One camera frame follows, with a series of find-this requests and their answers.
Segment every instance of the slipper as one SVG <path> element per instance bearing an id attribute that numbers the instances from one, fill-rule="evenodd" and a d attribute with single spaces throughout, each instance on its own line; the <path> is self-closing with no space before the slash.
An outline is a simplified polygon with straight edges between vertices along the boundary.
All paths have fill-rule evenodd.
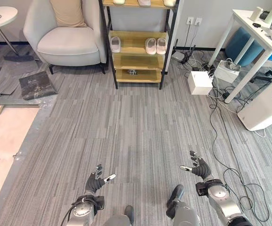
<path id="1" fill-rule="evenodd" d="M 145 41 L 145 49 L 148 54 L 154 55 L 156 54 L 156 39 L 148 38 Z"/>
<path id="2" fill-rule="evenodd" d="M 113 53 L 120 53 L 121 41 L 119 37 L 113 37 L 111 39 L 111 50 Z"/>
<path id="3" fill-rule="evenodd" d="M 113 0 L 113 3 L 116 5 L 122 5 L 125 3 L 125 0 Z"/>
<path id="4" fill-rule="evenodd" d="M 174 7 L 175 6 L 175 0 L 163 0 L 164 5 L 167 7 Z"/>
<path id="5" fill-rule="evenodd" d="M 157 53 L 158 54 L 165 54 L 167 49 L 167 43 L 164 38 L 157 39 Z"/>
<path id="6" fill-rule="evenodd" d="M 150 6 L 150 0 L 138 0 L 140 6 Z"/>

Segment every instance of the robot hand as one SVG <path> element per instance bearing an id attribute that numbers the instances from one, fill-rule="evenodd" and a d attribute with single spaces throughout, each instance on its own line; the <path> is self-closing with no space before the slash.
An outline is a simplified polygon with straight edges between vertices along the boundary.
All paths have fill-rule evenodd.
<path id="1" fill-rule="evenodd" d="M 94 171 L 89 176 L 85 184 L 85 195 L 94 195 L 105 183 L 111 181 L 116 177 L 116 174 L 112 174 L 104 179 L 100 178 L 102 174 L 102 166 L 99 164 L 95 167 Z"/>
<path id="2" fill-rule="evenodd" d="M 190 151 L 190 155 L 191 159 L 194 161 L 194 167 L 180 166 L 180 169 L 202 177 L 204 181 L 214 179 L 211 169 L 203 158 L 194 151 Z"/>

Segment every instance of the white wall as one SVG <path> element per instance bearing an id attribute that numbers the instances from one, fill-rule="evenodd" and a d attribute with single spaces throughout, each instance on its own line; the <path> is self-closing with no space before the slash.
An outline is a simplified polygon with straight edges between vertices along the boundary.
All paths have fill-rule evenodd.
<path id="1" fill-rule="evenodd" d="M 183 14 L 177 34 L 178 46 L 184 46 L 188 25 L 187 17 L 200 17 L 203 22 L 198 29 L 195 41 L 197 47 L 215 48 L 220 36 L 224 32 L 229 19 L 232 15 L 232 9 L 255 10 L 259 6 L 265 10 L 271 10 L 272 0 L 185 0 Z M 235 23 L 230 36 L 239 26 Z M 191 39 L 197 27 L 190 27 L 190 34 L 186 46 L 190 46 Z"/>
<path id="2" fill-rule="evenodd" d="M 2 27 L 3 32 L 10 41 L 26 41 L 23 35 L 23 26 L 25 17 L 32 0 L 0 0 L 0 6 L 13 6 L 18 9 L 18 16 L 15 21 Z M 246 9 L 254 10 L 256 6 L 260 6 L 264 9 L 270 10 L 272 7 L 272 0 L 184 0 L 183 13 L 177 33 L 179 39 L 178 46 L 184 46 L 186 40 L 186 31 L 188 26 L 186 25 L 186 19 L 189 16 L 201 17 L 203 22 L 199 27 L 194 44 L 197 47 L 215 48 L 216 44 L 224 31 L 229 18 L 232 14 L 232 9 Z M 156 9 L 129 9 L 121 13 L 120 10 L 112 10 L 113 28 L 129 30 L 139 30 L 140 27 L 144 27 L 144 30 L 158 30 L 163 27 L 164 12 Z M 138 10 L 142 13 L 141 16 L 135 17 L 131 13 L 133 10 Z M 193 36 L 195 27 L 190 28 L 189 40 L 187 46 L 190 44 L 190 39 Z"/>
<path id="3" fill-rule="evenodd" d="M 0 0 L 0 6 L 12 6 L 18 10 L 17 18 L 8 25 L 1 27 L 1 30 L 10 41 L 26 41 L 23 27 L 31 2 L 32 0 Z"/>

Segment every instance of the armchair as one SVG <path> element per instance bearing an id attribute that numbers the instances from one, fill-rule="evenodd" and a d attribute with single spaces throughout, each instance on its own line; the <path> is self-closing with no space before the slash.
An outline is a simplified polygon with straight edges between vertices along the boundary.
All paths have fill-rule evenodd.
<path id="1" fill-rule="evenodd" d="M 99 2 L 82 0 L 82 13 L 87 27 L 58 27 L 50 1 L 33 0 L 24 35 L 42 62 L 51 66 L 98 64 L 105 73 L 107 55 Z"/>

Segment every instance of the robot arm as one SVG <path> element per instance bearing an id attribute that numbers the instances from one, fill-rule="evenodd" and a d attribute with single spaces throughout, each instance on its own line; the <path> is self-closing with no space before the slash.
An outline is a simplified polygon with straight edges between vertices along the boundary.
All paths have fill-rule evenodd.
<path id="1" fill-rule="evenodd" d="M 199 196 L 207 196 L 224 226 L 252 226 L 247 217 L 241 213 L 237 204 L 231 199 L 221 180 L 215 179 L 208 164 L 197 153 L 190 152 L 195 167 L 180 166 L 181 170 L 202 177 L 204 182 L 196 184 Z"/>
<path id="2" fill-rule="evenodd" d="M 104 196 L 95 196 L 97 190 L 99 190 L 104 184 L 111 181 L 116 177 L 116 174 L 112 174 L 104 179 L 99 178 L 102 174 L 101 164 L 95 167 L 95 170 L 89 176 L 85 184 L 84 195 L 77 198 L 72 203 L 72 207 L 65 215 L 64 220 L 67 218 L 67 226 L 91 226 L 94 217 L 98 210 L 104 209 Z"/>

